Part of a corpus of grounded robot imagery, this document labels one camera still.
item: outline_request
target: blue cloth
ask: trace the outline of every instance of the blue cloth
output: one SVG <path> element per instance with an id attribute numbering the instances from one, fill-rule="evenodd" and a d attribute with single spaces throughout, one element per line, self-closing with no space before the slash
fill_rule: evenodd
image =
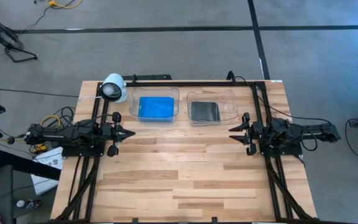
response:
<path id="1" fill-rule="evenodd" d="M 174 100 L 166 96 L 141 96 L 139 121 L 173 121 Z"/>

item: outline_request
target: clear plastic container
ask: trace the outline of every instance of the clear plastic container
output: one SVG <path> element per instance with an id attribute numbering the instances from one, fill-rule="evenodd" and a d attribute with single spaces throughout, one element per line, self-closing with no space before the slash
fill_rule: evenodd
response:
<path id="1" fill-rule="evenodd" d="M 139 121 L 174 122 L 179 112 L 179 90 L 135 88 L 129 112 Z"/>
<path id="2" fill-rule="evenodd" d="M 187 94 L 187 108 L 192 126 L 230 124 L 238 116 L 234 92 Z"/>

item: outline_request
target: white cable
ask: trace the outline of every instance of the white cable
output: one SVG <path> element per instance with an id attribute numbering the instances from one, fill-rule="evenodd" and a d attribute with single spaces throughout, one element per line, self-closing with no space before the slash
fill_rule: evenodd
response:
<path id="1" fill-rule="evenodd" d="M 77 101 L 85 100 L 85 99 L 97 99 L 102 98 L 101 96 L 84 96 L 82 98 L 79 98 Z"/>

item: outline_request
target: wooden table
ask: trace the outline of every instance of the wooden table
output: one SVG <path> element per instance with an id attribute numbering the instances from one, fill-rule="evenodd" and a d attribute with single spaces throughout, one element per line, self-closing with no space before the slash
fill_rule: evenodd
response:
<path id="1" fill-rule="evenodd" d="M 97 83 L 83 82 L 80 98 L 94 96 Z M 266 81 L 266 86 L 270 105 L 290 113 L 283 83 Z M 187 93 L 222 92 L 228 88 L 236 95 L 237 122 L 220 126 L 190 126 Z M 174 123 L 136 121 L 129 114 L 130 100 L 109 104 L 108 113 L 120 112 L 123 127 L 135 131 L 136 135 L 119 145 L 118 156 L 101 158 L 91 221 L 131 222 L 132 218 L 139 218 L 140 222 L 210 222 L 211 217 L 227 222 L 275 220 L 264 158 L 259 153 L 247 156 L 246 147 L 228 137 L 233 134 L 228 130 L 241 123 L 243 113 L 250 113 L 251 121 L 256 120 L 250 88 L 178 89 L 180 109 Z M 129 99 L 132 90 L 128 88 Z M 75 121 L 89 119 L 93 103 L 94 100 L 78 102 Z M 102 105 L 103 101 L 99 104 L 99 113 Z M 273 117 L 286 118 L 275 111 L 272 113 Z M 293 156 L 282 156 L 282 160 L 289 191 L 307 213 L 315 216 L 303 164 Z M 57 217 L 67 206 L 76 161 L 76 157 L 70 157 L 64 162 L 51 218 Z M 84 217 L 87 198 L 86 192 L 80 218 Z M 279 190 L 278 198 L 284 217 Z"/>

